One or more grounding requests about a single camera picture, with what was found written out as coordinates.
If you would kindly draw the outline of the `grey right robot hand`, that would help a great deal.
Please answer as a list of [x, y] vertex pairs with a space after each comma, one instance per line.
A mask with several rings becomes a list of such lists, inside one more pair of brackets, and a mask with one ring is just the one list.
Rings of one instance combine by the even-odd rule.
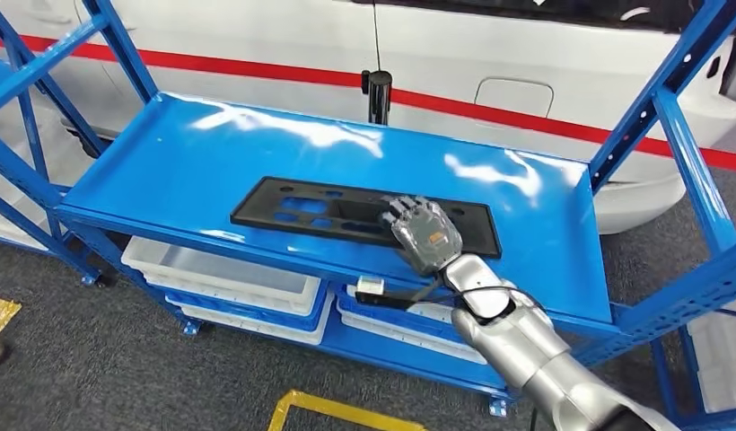
[[402, 256], [421, 276], [437, 273], [462, 254], [462, 237], [437, 202], [421, 196], [385, 196], [382, 223], [402, 249]]

